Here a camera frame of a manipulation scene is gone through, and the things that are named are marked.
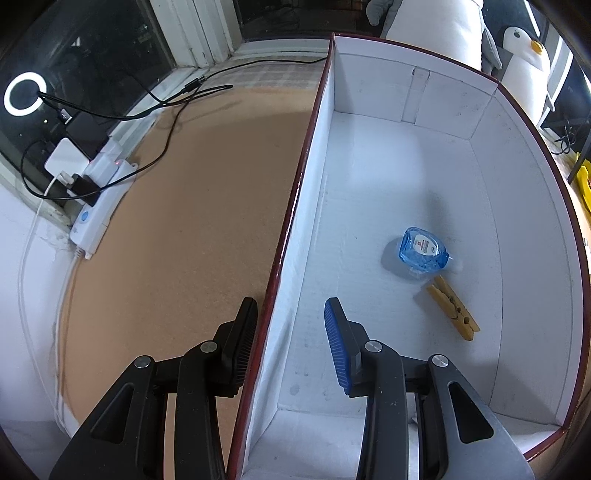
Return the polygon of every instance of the penguin plush toy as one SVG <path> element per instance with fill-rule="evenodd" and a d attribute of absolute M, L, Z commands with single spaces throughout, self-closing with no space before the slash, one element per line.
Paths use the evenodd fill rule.
<path fill-rule="evenodd" d="M 522 28 L 508 27 L 499 49 L 503 68 L 493 75 L 509 90 L 534 125 L 548 98 L 550 58 L 544 46 Z"/>

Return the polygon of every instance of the blue plastic bottle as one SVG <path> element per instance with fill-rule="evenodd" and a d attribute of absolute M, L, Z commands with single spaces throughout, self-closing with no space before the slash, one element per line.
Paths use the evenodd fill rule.
<path fill-rule="evenodd" d="M 441 240 L 415 226 L 404 233 L 398 257 L 412 270 L 420 273 L 441 270 L 450 258 Z"/>

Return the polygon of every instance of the white cable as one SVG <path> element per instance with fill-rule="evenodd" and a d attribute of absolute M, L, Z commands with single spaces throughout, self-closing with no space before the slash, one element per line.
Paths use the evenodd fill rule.
<path fill-rule="evenodd" d="M 53 186 L 55 181 L 57 180 L 57 177 L 58 176 L 53 177 L 51 182 L 49 182 L 49 185 L 46 188 L 45 193 L 43 195 L 47 195 L 49 193 L 49 190 Z M 25 344 L 27 345 L 27 351 L 29 353 L 29 357 L 31 358 L 31 362 L 33 363 L 33 368 L 35 369 L 35 373 L 39 377 L 39 380 L 41 381 L 41 385 L 43 386 L 43 390 L 45 391 L 45 394 L 47 395 L 47 399 L 49 400 L 49 403 L 51 404 L 51 406 L 53 408 L 54 415 L 56 418 L 56 423 L 58 424 L 60 430 L 62 430 L 64 433 L 66 433 L 66 429 L 63 425 L 62 419 L 58 415 L 56 404 L 53 401 L 52 395 L 50 395 L 49 390 L 47 389 L 47 386 L 45 385 L 45 382 L 43 381 L 41 369 L 39 368 L 39 364 L 37 363 L 37 358 L 35 357 L 35 349 L 34 349 L 34 345 L 33 345 L 33 339 L 31 337 L 31 331 L 29 329 L 29 324 L 28 324 L 28 320 L 27 320 L 27 310 L 25 308 L 25 296 L 24 296 L 25 265 L 27 263 L 27 257 L 29 254 L 29 250 L 31 249 L 31 244 L 33 242 L 33 234 L 35 233 L 35 227 L 37 226 L 37 218 L 39 217 L 39 213 L 41 212 L 41 207 L 43 206 L 43 202 L 44 202 L 43 200 L 39 202 L 39 207 L 37 207 L 37 211 L 35 212 L 35 215 L 33 216 L 33 221 L 31 222 L 31 227 L 30 227 L 29 232 L 27 234 L 27 240 L 25 241 L 25 248 L 22 251 L 21 262 L 18 267 L 18 282 L 17 282 L 18 313 L 20 314 L 22 334 L 25 338 Z"/>
<path fill-rule="evenodd" d="M 64 283 L 61 285 L 60 295 L 57 298 L 57 308 L 56 308 L 56 332 L 54 338 L 55 344 L 55 352 L 56 352 L 56 402 L 55 402 L 55 414 L 56 414 L 56 423 L 63 427 L 65 430 L 65 434 L 69 437 L 72 437 L 73 434 L 70 434 L 66 426 L 66 422 L 64 420 L 64 403 L 63 400 L 60 398 L 60 383 L 59 383 L 59 372 L 60 372 L 60 318 L 61 318 L 61 310 L 64 304 L 64 299 L 66 298 L 66 292 L 68 290 L 69 280 L 71 279 L 78 262 L 80 261 L 80 257 L 84 254 L 84 250 L 80 247 L 76 248 L 76 252 L 74 253 L 74 257 L 66 270 L 66 276 L 64 278 Z"/>

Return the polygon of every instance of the cork board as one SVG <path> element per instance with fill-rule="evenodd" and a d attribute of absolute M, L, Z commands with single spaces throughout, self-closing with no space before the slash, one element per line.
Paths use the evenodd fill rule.
<path fill-rule="evenodd" d="M 233 320 L 245 296 L 260 308 L 314 94 L 236 88 L 183 112 L 167 155 L 136 180 L 71 281 L 60 384 L 79 422 L 138 355 L 184 354 Z M 130 161 L 159 155 L 172 114 L 163 113 Z M 217 408 L 227 458 L 238 398 Z"/>

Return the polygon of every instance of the yellow object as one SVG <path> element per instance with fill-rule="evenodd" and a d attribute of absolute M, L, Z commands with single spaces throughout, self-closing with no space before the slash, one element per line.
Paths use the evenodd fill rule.
<path fill-rule="evenodd" d="M 435 277 L 433 285 L 427 285 L 427 291 L 450 318 L 462 338 L 474 340 L 474 332 L 480 332 L 480 327 L 444 278 L 441 275 Z"/>
<path fill-rule="evenodd" d="M 535 40 L 532 40 L 531 43 L 531 49 L 536 52 L 538 55 L 542 55 L 542 52 L 544 51 L 544 47 L 542 46 L 541 43 L 536 42 Z"/>
<path fill-rule="evenodd" d="M 589 160 L 585 160 L 577 172 L 577 183 L 579 184 L 579 191 L 581 192 L 585 206 L 591 212 L 591 181 L 589 180 L 589 172 L 591 172 L 591 163 L 589 163 Z"/>

